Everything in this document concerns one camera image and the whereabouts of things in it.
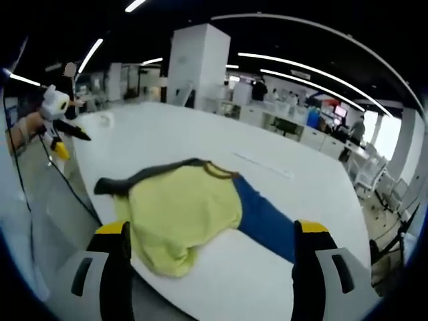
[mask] office desk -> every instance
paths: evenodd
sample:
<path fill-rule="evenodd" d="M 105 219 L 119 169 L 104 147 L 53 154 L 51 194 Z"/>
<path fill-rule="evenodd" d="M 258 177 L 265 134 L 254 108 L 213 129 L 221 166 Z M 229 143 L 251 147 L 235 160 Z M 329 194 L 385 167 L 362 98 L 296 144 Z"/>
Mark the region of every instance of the office desk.
<path fill-rule="evenodd" d="M 248 106 L 240 106 L 241 107 L 241 116 L 239 118 L 240 121 L 257 126 L 260 128 L 268 129 L 268 118 L 266 116 L 273 116 L 277 118 L 281 118 L 288 122 L 291 122 L 297 126 L 302 127 L 302 134 L 300 135 L 300 142 L 306 146 L 313 148 L 314 150 L 319 150 L 324 154 L 330 154 L 333 158 L 337 159 L 340 154 L 340 148 L 347 148 L 351 152 L 357 154 L 359 157 L 367 160 L 370 158 L 370 155 L 362 149 L 361 147 L 347 142 L 343 144 L 339 140 L 320 132 L 312 127 L 306 125 L 306 119 L 295 119 L 290 118 L 285 112 L 281 112 L 279 108 L 276 108 L 274 105 L 266 106 L 262 103 L 252 103 Z M 333 150 L 332 154 L 328 151 L 331 150 L 329 146 L 325 146 L 326 144 L 336 145 L 335 150 Z"/>
<path fill-rule="evenodd" d="M 77 123 L 92 138 L 74 144 L 86 190 L 103 223 L 116 215 L 110 196 L 94 195 L 99 178 L 124 179 L 145 167 L 199 157 L 239 171 L 291 219 L 324 224 L 339 247 L 370 268 L 356 193 L 343 166 L 319 152 L 236 120 L 154 102 L 81 115 Z M 183 278 L 155 275 L 135 255 L 131 263 L 157 292 L 198 320 L 291 318 L 293 265 L 239 231 L 225 230 L 201 246 Z"/>

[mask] person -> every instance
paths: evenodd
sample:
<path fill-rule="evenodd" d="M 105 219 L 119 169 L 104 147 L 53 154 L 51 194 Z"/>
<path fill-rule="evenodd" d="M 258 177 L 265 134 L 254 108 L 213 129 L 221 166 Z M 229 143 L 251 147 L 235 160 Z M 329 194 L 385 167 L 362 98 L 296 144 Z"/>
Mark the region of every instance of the person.
<path fill-rule="evenodd" d="M 253 85 L 253 91 L 251 93 L 251 98 L 259 102 L 265 100 L 265 95 L 268 92 L 268 87 L 265 85 L 265 80 L 263 77 L 260 77 L 257 82 Z"/>
<path fill-rule="evenodd" d="M 292 107 L 297 106 L 298 104 L 298 98 L 293 92 L 290 92 L 288 97 L 286 98 L 286 103 L 289 104 Z"/>
<path fill-rule="evenodd" d="M 62 68 L 63 73 L 55 81 L 56 90 L 63 92 L 70 97 L 70 107 L 67 109 L 66 118 L 75 119 L 78 115 L 78 109 L 84 105 L 84 102 L 74 99 L 74 76 L 76 75 L 76 65 L 72 62 L 67 63 Z"/>
<path fill-rule="evenodd" d="M 23 117 L 6 132 L 6 143 L 9 152 L 12 153 L 13 146 L 18 148 L 33 134 L 43 127 L 43 118 L 39 112 L 33 112 L 26 117 Z"/>
<path fill-rule="evenodd" d="M 334 130 L 335 132 L 346 132 L 348 130 L 348 125 L 346 124 L 346 117 L 342 117 L 340 124 Z"/>
<path fill-rule="evenodd" d="M 366 132 L 366 126 L 364 125 L 364 115 L 361 115 L 361 117 L 355 122 L 355 124 L 350 129 L 349 141 L 351 141 L 353 144 L 357 146 L 360 146 L 362 137 L 364 136 L 365 132 Z"/>
<path fill-rule="evenodd" d="M 273 96 L 273 98 L 274 98 L 274 101 L 279 99 L 279 96 L 278 96 L 278 93 L 277 93 L 277 91 L 276 91 L 276 88 L 274 88 L 274 90 L 273 90 L 273 92 L 272 92 L 272 96 Z"/>

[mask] chair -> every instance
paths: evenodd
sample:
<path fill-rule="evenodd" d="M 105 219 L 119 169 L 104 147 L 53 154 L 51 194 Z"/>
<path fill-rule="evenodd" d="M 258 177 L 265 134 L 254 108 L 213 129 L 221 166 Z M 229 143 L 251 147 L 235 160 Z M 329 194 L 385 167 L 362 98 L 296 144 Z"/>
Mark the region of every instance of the chair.
<path fill-rule="evenodd" d="M 354 188 L 362 187 L 365 191 L 373 193 L 387 164 L 385 157 L 375 156 L 363 160 L 359 156 L 353 156 L 348 162 L 348 174 Z"/>
<path fill-rule="evenodd" d="M 391 191 L 389 193 L 383 193 L 383 199 L 385 201 L 385 204 L 383 204 L 384 209 L 389 209 L 393 213 L 398 213 L 408 188 L 409 186 L 403 179 L 400 179 L 398 182 L 394 181 Z"/>
<path fill-rule="evenodd" d="M 366 145 L 365 150 L 366 150 L 367 154 L 369 154 L 370 156 L 374 156 L 374 155 L 377 154 L 376 148 L 372 144 L 370 144 L 370 143 L 368 143 Z"/>

